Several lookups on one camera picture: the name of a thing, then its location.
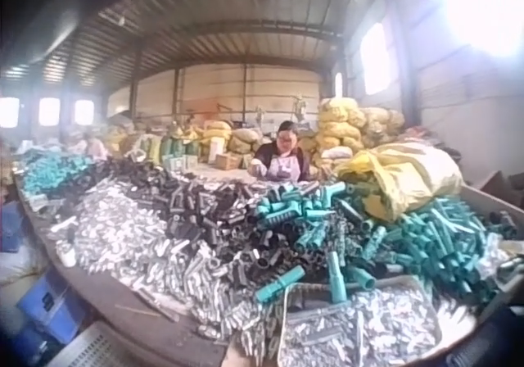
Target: glove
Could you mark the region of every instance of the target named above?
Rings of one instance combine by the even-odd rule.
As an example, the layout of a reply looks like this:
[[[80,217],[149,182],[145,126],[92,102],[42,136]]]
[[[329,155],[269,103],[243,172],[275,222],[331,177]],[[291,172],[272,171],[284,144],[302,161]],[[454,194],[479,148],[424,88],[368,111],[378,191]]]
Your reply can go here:
[[[252,172],[256,178],[263,178],[268,173],[268,168],[263,164],[256,164],[252,166]]]

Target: ceiling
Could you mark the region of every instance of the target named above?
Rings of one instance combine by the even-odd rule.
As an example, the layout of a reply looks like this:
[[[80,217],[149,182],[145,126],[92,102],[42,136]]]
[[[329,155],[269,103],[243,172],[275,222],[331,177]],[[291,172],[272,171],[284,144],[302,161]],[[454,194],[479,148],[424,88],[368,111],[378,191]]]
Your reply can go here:
[[[163,70],[260,63],[327,70],[373,0],[119,0],[98,9],[42,61],[2,68],[23,81],[113,92]]]

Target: window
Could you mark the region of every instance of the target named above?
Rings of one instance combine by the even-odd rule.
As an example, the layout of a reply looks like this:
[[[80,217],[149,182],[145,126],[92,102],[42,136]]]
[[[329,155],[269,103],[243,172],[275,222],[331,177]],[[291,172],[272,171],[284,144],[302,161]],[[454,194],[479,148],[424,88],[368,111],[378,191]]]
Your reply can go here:
[[[79,99],[75,102],[75,123],[91,125],[95,118],[95,104],[93,101]]]
[[[38,122],[43,127],[54,127],[60,122],[60,99],[42,98],[38,107]]]
[[[20,99],[0,98],[0,128],[15,128],[18,125]]]
[[[342,98],[344,90],[342,89],[342,73],[338,72],[335,75],[335,98]]]
[[[391,82],[390,55],[382,24],[376,23],[362,38],[360,58],[366,94],[373,95],[386,89]]]
[[[464,43],[493,55],[515,53],[524,33],[524,0],[444,0],[449,26]]]

